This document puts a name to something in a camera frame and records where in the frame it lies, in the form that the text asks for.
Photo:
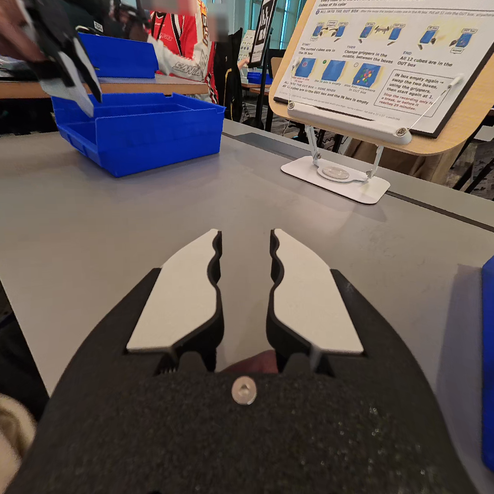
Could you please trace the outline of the black and white marker sign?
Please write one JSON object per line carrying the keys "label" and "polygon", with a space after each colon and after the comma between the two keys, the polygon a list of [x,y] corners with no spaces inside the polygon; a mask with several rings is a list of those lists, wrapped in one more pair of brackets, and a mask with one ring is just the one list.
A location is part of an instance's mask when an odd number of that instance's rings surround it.
{"label": "black and white marker sign", "polygon": [[250,53],[248,68],[253,69],[262,65],[263,58],[269,46],[269,36],[276,11],[277,1],[262,1]]}

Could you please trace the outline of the person's left hand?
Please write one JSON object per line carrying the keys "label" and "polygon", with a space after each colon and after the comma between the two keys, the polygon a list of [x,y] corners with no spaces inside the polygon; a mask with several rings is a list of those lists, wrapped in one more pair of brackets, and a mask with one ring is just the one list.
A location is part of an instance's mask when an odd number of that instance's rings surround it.
{"label": "person's left hand", "polygon": [[1,55],[31,63],[46,61],[23,1],[1,1]]}

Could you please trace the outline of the instruction sheet on stand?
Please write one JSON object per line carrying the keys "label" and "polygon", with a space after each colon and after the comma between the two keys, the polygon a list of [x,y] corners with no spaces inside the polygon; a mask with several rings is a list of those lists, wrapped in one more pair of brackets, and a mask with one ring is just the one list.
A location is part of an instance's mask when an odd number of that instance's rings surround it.
{"label": "instruction sheet on stand", "polygon": [[[376,204],[390,187],[389,182],[376,175],[385,148],[417,156],[444,153],[463,143],[492,106],[492,98],[480,93],[488,89],[488,76],[493,75],[493,54],[437,138],[413,134],[404,128],[394,131],[375,123],[367,128],[364,126],[367,121],[354,117],[346,120],[347,115],[344,115],[345,120],[331,120],[331,116],[339,114],[303,114],[300,110],[309,107],[293,102],[277,103],[271,96],[272,87],[279,82],[279,74],[285,74],[287,65],[285,54],[270,88],[270,107],[281,117],[305,124],[311,155],[283,165],[281,171],[364,205]],[[372,164],[344,155],[352,139],[377,146]]]}

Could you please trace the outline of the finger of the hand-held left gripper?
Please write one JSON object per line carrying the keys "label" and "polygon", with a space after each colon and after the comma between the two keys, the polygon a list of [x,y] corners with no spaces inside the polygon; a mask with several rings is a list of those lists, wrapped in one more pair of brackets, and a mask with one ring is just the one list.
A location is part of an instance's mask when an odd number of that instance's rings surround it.
{"label": "finger of the hand-held left gripper", "polygon": [[72,37],[67,40],[61,48],[61,53],[64,53],[65,59],[67,59],[65,65],[78,91],[82,92],[82,84],[85,83],[96,101],[102,103],[102,90],[98,77],[79,37]]}
{"label": "finger of the hand-held left gripper", "polygon": [[90,118],[94,116],[94,105],[81,83],[67,87],[60,78],[40,79],[42,90],[52,97],[71,100]]}

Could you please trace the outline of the black jacket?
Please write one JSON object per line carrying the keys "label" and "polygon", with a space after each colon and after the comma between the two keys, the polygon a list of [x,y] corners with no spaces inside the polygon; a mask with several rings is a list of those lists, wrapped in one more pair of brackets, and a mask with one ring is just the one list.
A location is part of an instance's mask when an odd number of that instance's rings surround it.
{"label": "black jacket", "polygon": [[239,122],[243,113],[243,89],[238,56],[243,28],[215,44],[213,75],[218,104],[225,107],[225,118]]}

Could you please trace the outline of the blue plastic bin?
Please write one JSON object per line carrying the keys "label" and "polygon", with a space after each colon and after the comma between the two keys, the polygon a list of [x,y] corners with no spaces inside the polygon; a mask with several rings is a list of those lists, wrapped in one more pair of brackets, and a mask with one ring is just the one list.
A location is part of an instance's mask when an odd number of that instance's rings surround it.
{"label": "blue plastic bin", "polygon": [[481,270],[482,292],[482,446],[485,466],[493,471],[493,257]]}
{"label": "blue plastic bin", "polygon": [[148,42],[78,34],[98,77],[154,78],[158,62]]}
{"label": "blue plastic bin", "polygon": [[114,177],[217,154],[225,107],[173,93],[110,93],[88,117],[76,102],[52,97],[60,135]]}

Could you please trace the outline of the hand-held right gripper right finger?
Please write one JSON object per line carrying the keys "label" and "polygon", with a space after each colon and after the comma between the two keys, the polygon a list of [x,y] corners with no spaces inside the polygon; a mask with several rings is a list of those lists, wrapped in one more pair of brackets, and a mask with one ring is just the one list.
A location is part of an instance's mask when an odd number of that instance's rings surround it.
{"label": "hand-held right gripper right finger", "polygon": [[283,372],[291,357],[303,355],[314,372],[329,356],[364,357],[364,347],[324,260],[280,228],[270,232],[272,287],[266,335]]}

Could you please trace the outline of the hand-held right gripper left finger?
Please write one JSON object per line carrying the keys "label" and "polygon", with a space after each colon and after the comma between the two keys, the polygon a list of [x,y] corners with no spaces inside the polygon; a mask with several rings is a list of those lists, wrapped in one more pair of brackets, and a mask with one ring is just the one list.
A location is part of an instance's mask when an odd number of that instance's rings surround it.
{"label": "hand-held right gripper left finger", "polygon": [[160,269],[130,336],[128,353],[164,353],[175,366],[198,353],[209,372],[224,336],[218,282],[222,232],[210,229],[171,256]]}

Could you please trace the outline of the brown wooden desk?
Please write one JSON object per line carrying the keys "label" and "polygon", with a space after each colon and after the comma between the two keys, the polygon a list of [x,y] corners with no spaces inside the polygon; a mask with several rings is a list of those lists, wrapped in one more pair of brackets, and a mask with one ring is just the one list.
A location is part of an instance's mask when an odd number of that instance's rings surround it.
{"label": "brown wooden desk", "polygon": [[[109,93],[162,93],[172,95],[208,94],[206,83],[156,74],[155,78],[101,77],[99,83],[104,94]],[[38,82],[1,80],[1,99],[46,99]]]}

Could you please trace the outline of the printed instruction sheet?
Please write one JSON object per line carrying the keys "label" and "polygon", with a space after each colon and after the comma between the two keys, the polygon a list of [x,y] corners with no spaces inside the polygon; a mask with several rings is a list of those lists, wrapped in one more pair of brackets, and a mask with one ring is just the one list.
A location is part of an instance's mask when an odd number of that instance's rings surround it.
{"label": "printed instruction sheet", "polygon": [[493,1],[306,1],[271,96],[437,138],[493,54]]}

